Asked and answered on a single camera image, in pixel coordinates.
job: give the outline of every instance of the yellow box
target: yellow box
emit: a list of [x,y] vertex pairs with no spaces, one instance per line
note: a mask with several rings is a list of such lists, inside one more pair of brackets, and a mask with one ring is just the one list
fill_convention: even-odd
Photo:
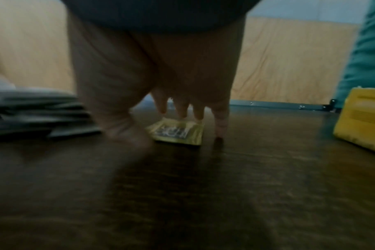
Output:
[[333,134],[375,151],[375,89],[351,90]]

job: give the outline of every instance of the brown surface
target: brown surface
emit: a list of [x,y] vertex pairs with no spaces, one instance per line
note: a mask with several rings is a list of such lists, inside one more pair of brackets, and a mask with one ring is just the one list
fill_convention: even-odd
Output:
[[144,160],[101,136],[0,142],[0,250],[375,249],[375,154],[336,119],[233,107],[224,142],[207,114],[201,147]]
[[[59,1],[0,0],[0,74],[72,90],[65,28]],[[232,99],[328,103],[358,28],[250,17]]]

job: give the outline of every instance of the stacked dark packet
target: stacked dark packet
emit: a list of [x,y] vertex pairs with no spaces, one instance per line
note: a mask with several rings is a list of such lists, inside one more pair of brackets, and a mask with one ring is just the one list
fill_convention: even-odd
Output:
[[59,138],[99,132],[74,94],[0,83],[0,137],[29,133]]

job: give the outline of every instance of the teal curtain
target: teal curtain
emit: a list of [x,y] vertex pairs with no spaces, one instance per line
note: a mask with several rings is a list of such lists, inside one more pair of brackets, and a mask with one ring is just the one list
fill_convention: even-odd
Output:
[[342,108],[352,88],[375,88],[375,0],[352,50],[344,75],[336,89],[336,108]]

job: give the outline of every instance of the light wood wall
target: light wood wall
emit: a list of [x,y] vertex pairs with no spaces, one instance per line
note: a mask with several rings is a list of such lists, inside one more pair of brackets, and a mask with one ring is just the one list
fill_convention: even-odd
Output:
[[[358,29],[250,17],[232,99],[327,103]],[[73,90],[59,1],[0,0],[0,74],[20,86]]]

